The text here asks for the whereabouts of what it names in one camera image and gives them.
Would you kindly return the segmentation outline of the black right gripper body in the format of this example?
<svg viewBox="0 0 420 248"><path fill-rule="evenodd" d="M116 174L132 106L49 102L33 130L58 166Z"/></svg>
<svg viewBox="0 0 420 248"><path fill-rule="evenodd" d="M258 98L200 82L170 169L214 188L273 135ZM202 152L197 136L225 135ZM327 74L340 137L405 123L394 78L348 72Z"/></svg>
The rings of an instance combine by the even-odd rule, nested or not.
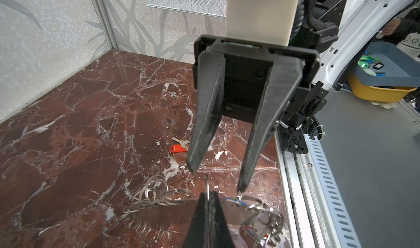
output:
<svg viewBox="0 0 420 248"><path fill-rule="evenodd" d="M319 53L313 49L250 42L202 35L194 43L197 60L205 52L223 54L226 59L222 115L252 123L263 89L276 59L297 58L302 63L302 80L285 109L285 123L299 123L314 116L326 104L327 90L321 82L312 84L319 70Z"/></svg>

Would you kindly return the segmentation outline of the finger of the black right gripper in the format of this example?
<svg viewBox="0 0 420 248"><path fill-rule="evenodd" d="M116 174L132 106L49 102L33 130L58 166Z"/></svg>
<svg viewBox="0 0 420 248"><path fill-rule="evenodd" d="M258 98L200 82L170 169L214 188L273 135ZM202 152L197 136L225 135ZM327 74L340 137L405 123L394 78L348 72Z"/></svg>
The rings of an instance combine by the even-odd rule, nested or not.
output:
<svg viewBox="0 0 420 248"><path fill-rule="evenodd" d="M246 192L260 153L278 127L280 116L302 77L301 60L296 57L281 56L270 68L242 161L238 193Z"/></svg>
<svg viewBox="0 0 420 248"><path fill-rule="evenodd" d="M204 51L198 60L197 111L190 137L187 166L197 172L222 119L226 59Z"/></svg>

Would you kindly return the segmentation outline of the red capped key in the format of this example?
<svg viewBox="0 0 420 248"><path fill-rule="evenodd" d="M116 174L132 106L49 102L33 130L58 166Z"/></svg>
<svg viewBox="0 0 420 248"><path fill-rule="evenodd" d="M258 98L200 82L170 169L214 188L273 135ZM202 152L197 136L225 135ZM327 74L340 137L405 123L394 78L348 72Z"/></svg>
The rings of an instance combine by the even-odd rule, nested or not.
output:
<svg viewBox="0 0 420 248"><path fill-rule="evenodd" d="M175 137L172 137L172 140L175 141L177 144L172 145L170 147L170 152L175 153L185 153L188 151L190 142L188 140L180 140Z"/></svg>

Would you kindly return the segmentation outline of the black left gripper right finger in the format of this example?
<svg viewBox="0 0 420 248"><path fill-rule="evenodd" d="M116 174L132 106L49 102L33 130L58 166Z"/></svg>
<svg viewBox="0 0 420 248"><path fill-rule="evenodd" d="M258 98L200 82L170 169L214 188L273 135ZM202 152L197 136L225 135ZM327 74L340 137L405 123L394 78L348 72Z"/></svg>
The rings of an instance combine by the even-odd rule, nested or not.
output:
<svg viewBox="0 0 420 248"><path fill-rule="evenodd" d="M209 248L234 248L235 244L230 235L222 204L216 192L210 192L208 215Z"/></svg>

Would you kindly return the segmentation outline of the bunch of coloured keys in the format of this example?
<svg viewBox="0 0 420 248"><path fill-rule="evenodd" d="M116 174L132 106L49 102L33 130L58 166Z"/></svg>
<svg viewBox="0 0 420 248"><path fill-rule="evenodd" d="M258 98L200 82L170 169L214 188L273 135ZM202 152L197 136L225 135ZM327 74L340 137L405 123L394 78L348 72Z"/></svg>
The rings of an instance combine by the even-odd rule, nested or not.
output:
<svg viewBox="0 0 420 248"><path fill-rule="evenodd" d="M275 248L283 237L284 217L264 201L252 196L226 198L227 224L238 226L238 233L249 248Z"/></svg>

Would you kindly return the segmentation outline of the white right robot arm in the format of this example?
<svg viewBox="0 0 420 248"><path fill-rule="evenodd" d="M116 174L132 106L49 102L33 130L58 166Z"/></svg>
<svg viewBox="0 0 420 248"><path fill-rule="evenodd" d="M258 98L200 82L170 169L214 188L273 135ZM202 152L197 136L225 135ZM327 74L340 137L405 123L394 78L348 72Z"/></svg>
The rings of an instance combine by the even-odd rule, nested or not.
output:
<svg viewBox="0 0 420 248"><path fill-rule="evenodd" d="M227 0L225 35L202 35L192 67L197 109L187 166L196 172L222 117L252 124L237 191L274 134L307 154L328 90L372 37L418 0Z"/></svg>

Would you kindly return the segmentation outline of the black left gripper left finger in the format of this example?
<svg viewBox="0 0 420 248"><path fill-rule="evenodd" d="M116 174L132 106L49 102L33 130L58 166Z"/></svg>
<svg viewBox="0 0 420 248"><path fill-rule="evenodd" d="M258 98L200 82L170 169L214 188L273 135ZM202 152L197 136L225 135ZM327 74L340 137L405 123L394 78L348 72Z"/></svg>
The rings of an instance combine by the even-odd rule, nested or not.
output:
<svg viewBox="0 0 420 248"><path fill-rule="evenodd" d="M208 198L206 193L201 193L196 209L191 219L187 237L183 248L208 248L209 241L209 219Z"/></svg>

